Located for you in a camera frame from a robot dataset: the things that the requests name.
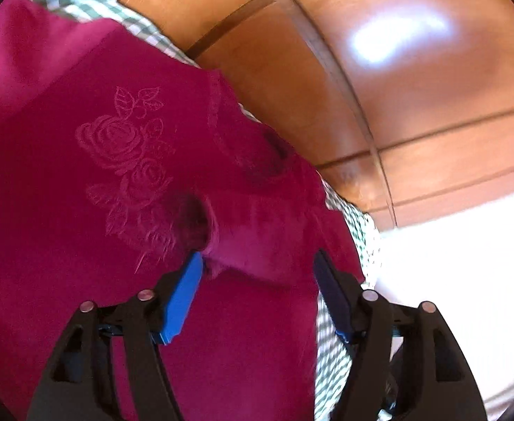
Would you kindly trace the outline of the green white checkered bedsheet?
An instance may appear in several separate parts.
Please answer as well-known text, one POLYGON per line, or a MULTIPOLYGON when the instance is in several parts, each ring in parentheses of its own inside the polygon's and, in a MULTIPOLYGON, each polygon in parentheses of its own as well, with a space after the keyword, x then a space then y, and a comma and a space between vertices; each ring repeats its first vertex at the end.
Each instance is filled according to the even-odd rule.
MULTIPOLYGON (((152 21, 117 0, 31 0, 58 15, 78 22, 109 18, 123 25, 128 32, 144 40, 164 54, 184 64, 195 66, 186 54, 177 48, 152 21)), ((364 294, 372 294, 380 269, 378 250, 380 237, 373 219, 355 205, 344 200, 327 183, 325 204, 340 212, 356 245, 365 282, 364 294)), ((321 269, 318 314, 316 317, 317 361, 315 370, 314 418, 330 420, 344 397, 345 384, 351 373, 359 342, 367 329, 367 316, 357 295, 346 296, 336 286, 338 279, 333 269, 321 269)))

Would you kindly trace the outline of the wooden panelled wardrobe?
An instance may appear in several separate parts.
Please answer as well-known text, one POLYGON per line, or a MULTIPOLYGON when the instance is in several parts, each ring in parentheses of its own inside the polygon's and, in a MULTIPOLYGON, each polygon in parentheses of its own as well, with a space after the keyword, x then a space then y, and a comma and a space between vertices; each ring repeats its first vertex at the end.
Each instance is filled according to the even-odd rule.
POLYGON ((119 0, 381 229, 514 193, 514 0, 119 0))

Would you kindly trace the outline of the magenta red cloth garment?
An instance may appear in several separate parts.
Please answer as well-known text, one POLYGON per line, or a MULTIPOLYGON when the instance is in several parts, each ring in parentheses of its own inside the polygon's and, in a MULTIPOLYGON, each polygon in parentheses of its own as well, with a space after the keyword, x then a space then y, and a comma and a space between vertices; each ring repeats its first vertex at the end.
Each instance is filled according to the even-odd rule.
POLYGON ((110 19, 0 5, 0 398, 24 419, 86 300, 205 263, 162 350, 188 420, 314 416, 313 260, 361 275, 316 169, 242 113, 219 71, 110 19))

